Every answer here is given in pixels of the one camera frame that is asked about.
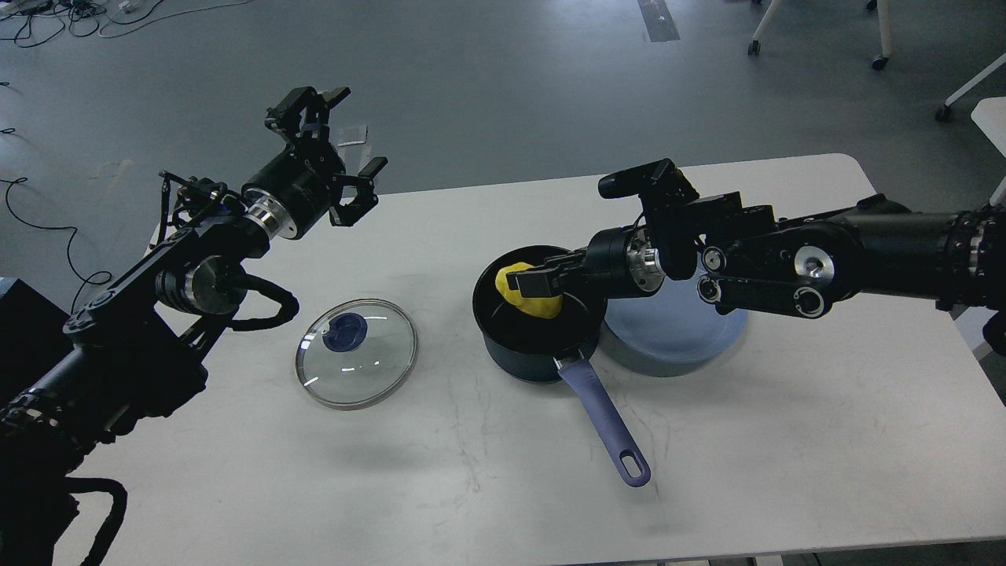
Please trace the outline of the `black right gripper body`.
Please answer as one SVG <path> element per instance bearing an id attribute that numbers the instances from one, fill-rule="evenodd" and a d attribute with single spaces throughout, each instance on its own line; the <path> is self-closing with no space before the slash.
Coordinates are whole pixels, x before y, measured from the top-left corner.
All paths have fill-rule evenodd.
<path id="1" fill-rule="evenodd" d="M 601 230 L 585 247 L 551 255 L 550 265 L 560 268 L 561 289 L 607 300 L 649 297 L 665 280 L 646 226 Z"/>

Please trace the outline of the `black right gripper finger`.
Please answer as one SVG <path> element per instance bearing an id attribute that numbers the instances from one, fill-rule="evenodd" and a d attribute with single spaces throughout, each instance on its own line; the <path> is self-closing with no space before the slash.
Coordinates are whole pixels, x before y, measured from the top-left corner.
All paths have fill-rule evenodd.
<path id="1" fill-rule="evenodd" d="M 531 267 L 506 274 L 510 290 L 525 300 L 545 300 L 563 294 L 563 274 L 555 267 Z"/>

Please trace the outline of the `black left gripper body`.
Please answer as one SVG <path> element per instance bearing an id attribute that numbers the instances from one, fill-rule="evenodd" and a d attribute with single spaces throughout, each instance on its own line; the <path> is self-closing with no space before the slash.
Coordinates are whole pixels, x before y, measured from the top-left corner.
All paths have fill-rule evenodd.
<path id="1" fill-rule="evenodd" d="M 334 146 L 309 141 L 287 144 L 241 187 L 247 216 L 270 239 L 302 239 L 331 207 L 334 176 L 346 172 Z"/>

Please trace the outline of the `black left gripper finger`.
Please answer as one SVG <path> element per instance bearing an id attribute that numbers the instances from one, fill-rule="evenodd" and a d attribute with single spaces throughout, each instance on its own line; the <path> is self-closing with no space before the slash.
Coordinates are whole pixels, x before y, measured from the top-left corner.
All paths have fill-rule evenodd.
<path id="1" fill-rule="evenodd" d="M 316 90 L 295 87 L 280 104 L 266 109 L 263 125 L 284 141 L 294 153 L 313 151 L 330 144 L 331 111 L 351 95 L 350 87 Z"/>
<path id="2" fill-rule="evenodd" d="M 329 183 L 329 221 L 332 226 L 349 228 L 376 208 L 375 178 L 388 164 L 385 156 L 373 157 L 356 175 L 336 173 Z"/>

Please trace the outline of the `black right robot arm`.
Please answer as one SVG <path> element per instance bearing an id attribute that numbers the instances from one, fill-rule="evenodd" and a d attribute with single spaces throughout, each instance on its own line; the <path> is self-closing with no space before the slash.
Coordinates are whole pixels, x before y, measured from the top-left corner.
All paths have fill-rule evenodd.
<path id="1" fill-rule="evenodd" d="M 881 194 L 850 208 L 778 219 L 736 191 L 701 197 L 670 159 L 604 176 L 603 198 L 638 197 L 643 225 L 601 230 L 584 248 L 505 275 L 525 300 L 568 290 L 601 297 L 656 293 L 699 276 L 720 314 L 822 318 L 860 292 L 933 300 L 939 311 L 984 306 L 986 344 L 1004 352 L 1004 191 L 971 211 L 921 214 Z"/>

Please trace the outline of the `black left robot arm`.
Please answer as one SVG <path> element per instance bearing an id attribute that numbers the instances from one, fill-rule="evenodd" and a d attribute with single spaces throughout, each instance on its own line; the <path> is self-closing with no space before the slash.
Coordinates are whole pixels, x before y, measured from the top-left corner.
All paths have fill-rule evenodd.
<path id="1" fill-rule="evenodd" d="M 75 476 L 87 455 L 148 417 L 169 417 L 208 379 L 204 360 L 226 330 L 291 322 L 299 302 L 252 275 L 276 237 L 302 239 L 323 216 L 353 226 L 377 205 L 387 158 L 349 175 L 330 140 L 331 111 L 347 86 L 296 87 L 266 112 L 284 149 L 240 190 L 161 172 L 155 244 L 137 264 L 68 316 L 71 350 L 2 404 L 2 563 L 50 565 L 79 515 L 78 496 L 110 495 L 86 565 L 100 565 L 119 533 L 128 492 L 119 481 Z"/>

